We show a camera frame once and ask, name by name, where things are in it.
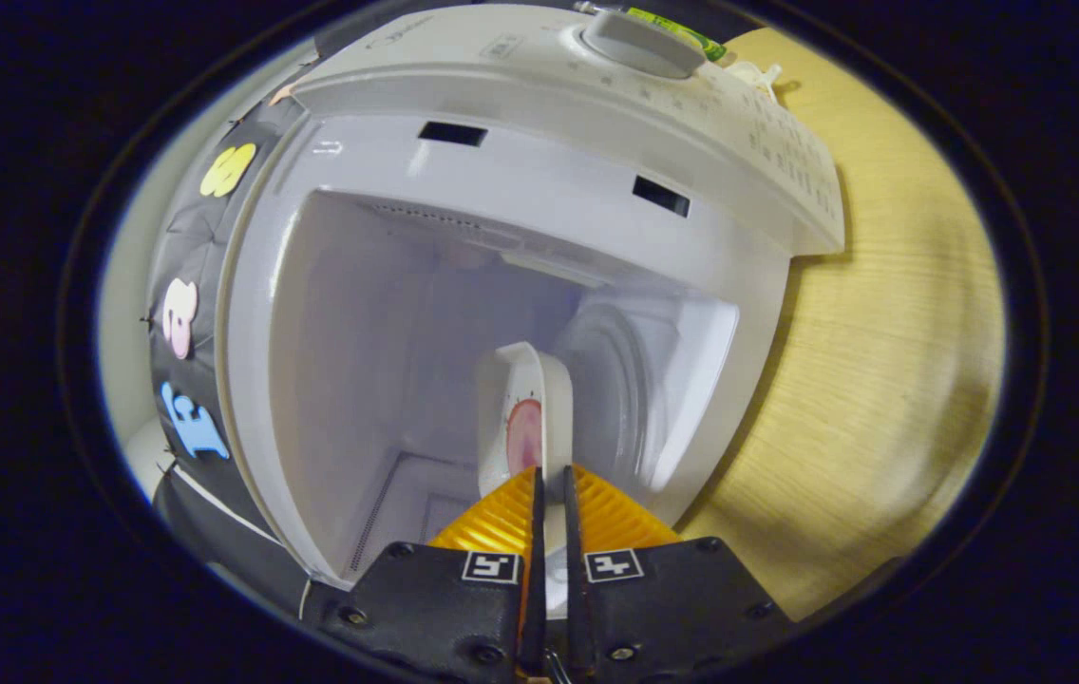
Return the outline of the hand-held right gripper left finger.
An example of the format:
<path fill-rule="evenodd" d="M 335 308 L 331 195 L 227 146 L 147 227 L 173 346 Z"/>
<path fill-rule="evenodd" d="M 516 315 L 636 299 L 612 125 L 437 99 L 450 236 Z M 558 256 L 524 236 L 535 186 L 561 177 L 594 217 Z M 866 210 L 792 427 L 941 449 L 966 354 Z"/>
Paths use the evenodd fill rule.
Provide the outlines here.
<path fill-rule="evenodd" d="M 431 542 L 392 542 L 349 590 L 308 584 L 308 624 L 443 683 L 540 678 L 545 640 L 542 468 L 474 503 Z"/>

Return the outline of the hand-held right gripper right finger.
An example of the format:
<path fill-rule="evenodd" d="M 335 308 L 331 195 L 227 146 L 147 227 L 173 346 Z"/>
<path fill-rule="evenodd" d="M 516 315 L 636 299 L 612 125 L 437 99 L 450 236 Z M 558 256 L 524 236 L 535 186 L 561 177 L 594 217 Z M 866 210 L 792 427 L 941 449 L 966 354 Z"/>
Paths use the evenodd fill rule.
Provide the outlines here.
<path fill-rule="evenodd" d="M 795 637 L 794 620 L 725 541 L 683 541 L 578 465 L 564 471 L 564 503 L 573 683 L 684 683 Z"/>

